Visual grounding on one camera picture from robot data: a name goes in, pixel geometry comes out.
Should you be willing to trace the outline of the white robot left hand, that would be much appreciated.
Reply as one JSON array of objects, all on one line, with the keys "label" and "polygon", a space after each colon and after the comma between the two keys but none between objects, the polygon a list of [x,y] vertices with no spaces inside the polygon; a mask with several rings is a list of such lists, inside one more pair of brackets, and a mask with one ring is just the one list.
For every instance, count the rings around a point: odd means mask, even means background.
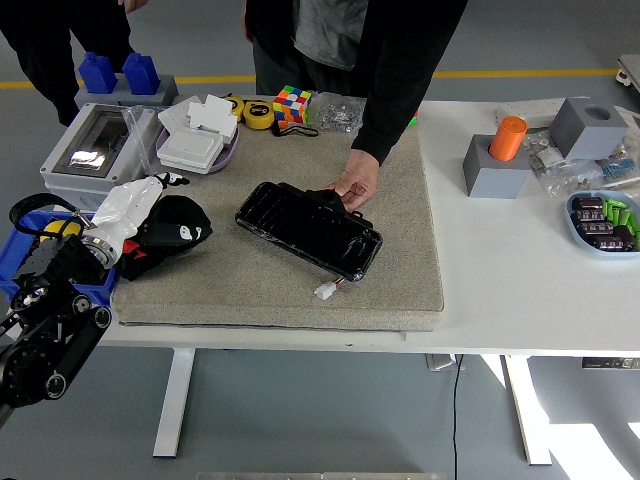
[{"label": "white robot left hand", "polygon": [[92,227],[85,230],[84,245],[118,258],[124,242],[136,234],[144,245],[153,247],[183,246],[203,240],[206,229],[202,226],[189,225],[184,220],[155,224],[147,221],[168,186],[188,183],[179,174],[165,172],[114,187],[95,212]]}]

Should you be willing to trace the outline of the person's left hand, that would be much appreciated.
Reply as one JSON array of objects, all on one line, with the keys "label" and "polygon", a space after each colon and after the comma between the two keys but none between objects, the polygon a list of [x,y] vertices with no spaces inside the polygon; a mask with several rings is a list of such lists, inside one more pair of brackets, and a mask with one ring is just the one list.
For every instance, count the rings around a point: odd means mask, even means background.
[{"label": "person's left hand", "polygon": [[327,189],[336,192],[348,212],[356,211],[377,192],[380,164],[371,154],[358,149],[350,151],[340,177]]}]

